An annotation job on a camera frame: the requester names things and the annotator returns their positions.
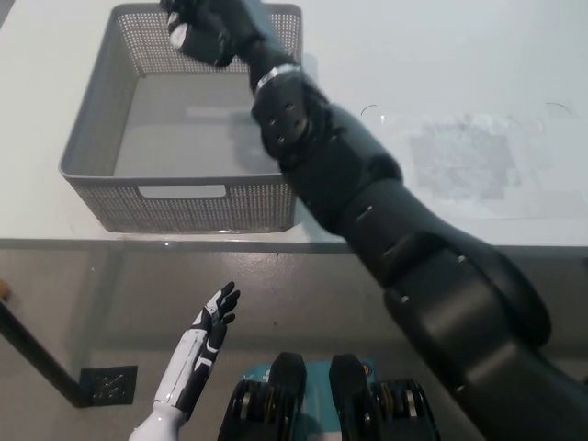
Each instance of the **silver ring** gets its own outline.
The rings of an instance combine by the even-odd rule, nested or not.
[[[286,74],[288,72],[299,72],[299,71],[300,71],[300,66],[297,66],[295,64],[282,64],[281,66],[274,67],[271,71],[266,73],[261,78],[261,80],[259,80],[257,82],[257,87],[255,88],[255,93],[257,94],[264,85],[266,85],[267,83],[272,81],[277,76],[280,76],[281,74]]]

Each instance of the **black robotic arm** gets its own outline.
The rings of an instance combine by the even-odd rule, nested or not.
[[[314,218],[384,288],[390,315],[490,439],[588,439],[588,390],[552,366],[545,305],[492,246],[448,225],[402,184],[355,117],[282,49],[259,0],[163,0],[184,54],[250,68],[267,153]]]

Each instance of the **white robotic hand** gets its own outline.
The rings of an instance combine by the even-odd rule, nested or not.
[[[241,292],[229,283],[218,291],[184,332],[155,394],[153,412],[130,441],[176,441],[204,390],[212,366],[235,319],[231,311]]]

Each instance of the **table leg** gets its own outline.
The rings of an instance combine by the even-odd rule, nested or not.
[[[0,300],[0,334],[74,407],[89,407],[92,399]]]

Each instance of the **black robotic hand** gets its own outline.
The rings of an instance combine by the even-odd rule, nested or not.
[[[231,64],[235,53],[228,29],[208,0],[161,0],[170,42],[186,56],[213,67]]]

